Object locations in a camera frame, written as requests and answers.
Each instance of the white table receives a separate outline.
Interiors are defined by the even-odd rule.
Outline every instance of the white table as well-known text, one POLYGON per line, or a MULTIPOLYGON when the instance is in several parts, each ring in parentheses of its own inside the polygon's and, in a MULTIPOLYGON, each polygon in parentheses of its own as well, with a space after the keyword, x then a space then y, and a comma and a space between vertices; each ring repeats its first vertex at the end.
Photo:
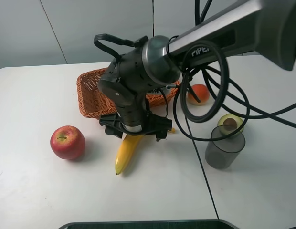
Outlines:
POLYGON ((80 74, 108 64, 0 70, 0 229, 217 219, 193 145, 181 133, 158 143, 145 137, 129 172, 115 175, 122 140, 81 116, 76 91, 80 74), (84 134, 83 161, 61 160, 52 152, 51 134, 63 125, 84 134))
MULTIPOLYGON (((292 72, 287 72, 262 56, 228 60, 231 78, 244 89, 252 105, 275 112, 296 102, 296 64, 292 72)), ((194 77, 194 81, 202 83, 202 76, 194 77)), ((238 95, 232 86, 230 91, 238 95)), ((225 104, 245 114, 245 109, 232 99, 227 98, 225 104)), ((209 106, 191 109, 195 114, 204 114, 209 106)), ((226 113, 221 110, 209 122, 192 124, 194 136, 210 137, 226 113)), ((296 109, 281 117, 296 123, 296 109)), ((244 136, 246 147, 224 171, 205 162, 207 143, 196 143, 219 218, 240 229, 295 227, 296 129, 271 119, 250 120, 244 136)))

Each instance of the avocado half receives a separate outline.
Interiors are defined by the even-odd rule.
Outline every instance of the avocado half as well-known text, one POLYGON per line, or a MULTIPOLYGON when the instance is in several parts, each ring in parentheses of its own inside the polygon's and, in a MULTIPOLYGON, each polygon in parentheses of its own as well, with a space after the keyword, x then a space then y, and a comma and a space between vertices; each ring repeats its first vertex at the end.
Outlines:
MULTIPOLYGON (((237 129, 240 127, 242 123, 243 123, 243 120, 240 117, 235 116, 233 114, 226 114, 219 119, 217 126, 228 125, 233 127, 234 129, 237 129)), ((228 135, 231 132, 233 132, 233 130, 231 130, 230 128, 229 130, 227 130, 224 126, 223 128, 221 128, 221 132, 224 135, 228 135)))

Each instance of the banana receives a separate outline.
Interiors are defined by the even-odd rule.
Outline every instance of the banana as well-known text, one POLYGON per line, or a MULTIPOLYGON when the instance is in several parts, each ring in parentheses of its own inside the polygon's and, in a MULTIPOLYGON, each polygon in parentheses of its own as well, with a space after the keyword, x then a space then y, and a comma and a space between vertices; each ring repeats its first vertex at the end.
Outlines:
POLYGON ((128 166, 129 161, 135 151, 143 135, 131 136, 127 135, 121 144, 115 160, 116 175, 121 174, 128 166))

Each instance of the wicker basket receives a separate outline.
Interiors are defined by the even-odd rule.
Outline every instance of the wicker basket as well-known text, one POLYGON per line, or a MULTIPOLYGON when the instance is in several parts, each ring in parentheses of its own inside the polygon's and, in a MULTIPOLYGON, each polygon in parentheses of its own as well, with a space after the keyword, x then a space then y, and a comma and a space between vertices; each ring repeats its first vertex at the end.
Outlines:
MULTIPOLYGON (((99 119, 102 115, 109 115, 116 111, 113 102, 108 99, 97 85, 106 68, 83 73, 77 79, 77 92, 80 113, 86 118, 99 119)), ((172 88, 167 95, 169 102, 175 95, 177 88, 172 88)), ((162 95, 147 95, 150 107, 165 105, 162 95)))

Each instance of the gray transparent cup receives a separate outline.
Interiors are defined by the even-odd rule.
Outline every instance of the gray transparent cup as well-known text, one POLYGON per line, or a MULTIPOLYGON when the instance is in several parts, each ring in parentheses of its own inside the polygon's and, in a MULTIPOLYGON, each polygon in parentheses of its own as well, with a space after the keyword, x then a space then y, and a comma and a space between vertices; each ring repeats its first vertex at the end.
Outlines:
MULTIPOLYGON (((213 129, 211 138, 218 138, 236 130, 234 127, 221 125, 213 129)), ((205 160, 213 168, 225 169, 231 165, 235 158, 245 147, 245 138, 241 132, 232 137, 209 142, 205 150, 205 160)))

